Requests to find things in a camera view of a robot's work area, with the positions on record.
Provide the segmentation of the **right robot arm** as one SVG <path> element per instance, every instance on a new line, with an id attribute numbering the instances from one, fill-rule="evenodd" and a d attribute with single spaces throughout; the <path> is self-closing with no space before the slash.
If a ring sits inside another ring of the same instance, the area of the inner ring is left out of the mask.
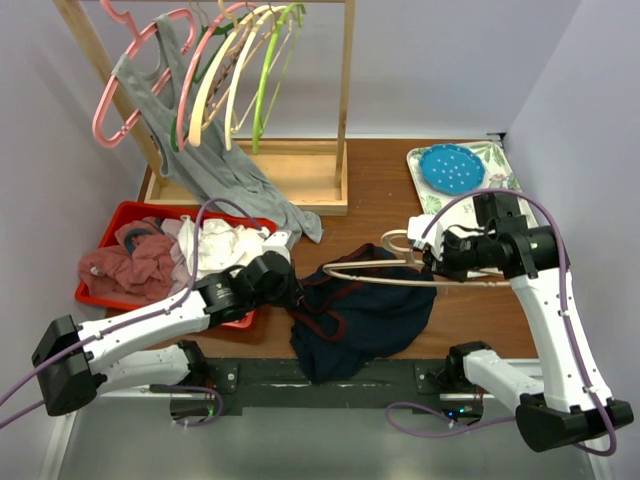
<path id="1" fill-rule="evenodd" d="M 575 446 L 612 456 L 616 432 L 634 420 L 631 405 L 614 397 L 591 353 L 572 290 L 565 243 L 552 215 L 522 192 L 471 191 L 480 232 L 460 238 L 442 228 L 441 213 L 409 222 L 410 245 L 427 268 L 449 279 L 468 271 L 499 270 L 525 313 L 539 356 L 535 380 L 483 342 L 454 346 L 443 371 L 459 393 L 478 386 L 514 415 L 528 447 L 545 452 Z"/>

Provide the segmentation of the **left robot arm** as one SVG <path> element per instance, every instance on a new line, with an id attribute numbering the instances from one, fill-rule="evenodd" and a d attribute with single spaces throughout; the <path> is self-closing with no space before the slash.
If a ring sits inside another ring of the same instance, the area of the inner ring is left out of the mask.
<path id="1" fill-rule="evenodd" d="M 160 343 L 241 320 L 263 305 L 292 307 L 301 297 L 293 262 L 268 251 L 122 315 L 81 324 L 59 317 L 32 355 L 46 411 L 65 415 L 105 393 L 147 384 L 201 391 L 209 368 L 197 344 Z"/>

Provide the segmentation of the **beige plastic hanger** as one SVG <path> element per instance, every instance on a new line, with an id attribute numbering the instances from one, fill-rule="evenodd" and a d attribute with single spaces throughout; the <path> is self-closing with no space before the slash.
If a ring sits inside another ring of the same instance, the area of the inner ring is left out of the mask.
<path id="1" fill-rule="evenodd" d="M 424 262 L 418 260 L 413 253 L 413 250 L 409 247 L 400 247 L 393 243 L 395 239 L 407 238 L 407 231 L 402 229 L 395 229 L 385 232 L 381 236 L 383 247 L 397 256 L 392 260 L 369 260 L 369 261 L 339 261 L 326 263 L 321 267 L 321 270 L 326 275 L 345 281 L 362 282 L 377 285 L 389 285 L 398 287 L 421 287 L 421 288 L 503 288 L 510 287 L 508 281 L 437 281 L 437 280 L 403 280 L 392 279 L 388 277 L 373 277 L 360 274 L 350 274 L 347 270 L 362 270 L 362 269 L 374 269 L 374 268 L 396 268 L 407 267 L 417 270 L 419 267 L 424 266 Z"/>

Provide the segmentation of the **navy tank top red trim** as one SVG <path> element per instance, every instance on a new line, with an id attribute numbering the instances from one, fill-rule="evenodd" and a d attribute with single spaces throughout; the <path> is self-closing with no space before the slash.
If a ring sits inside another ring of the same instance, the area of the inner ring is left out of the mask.
<path id="1" fill-rule="evenodd" d="M 290 344 L 308 381 L 354 376 L 365 363 L 405 350 L 426 328 L 437 290 L 345 281 L 317 269 L 287 312 Z"/>

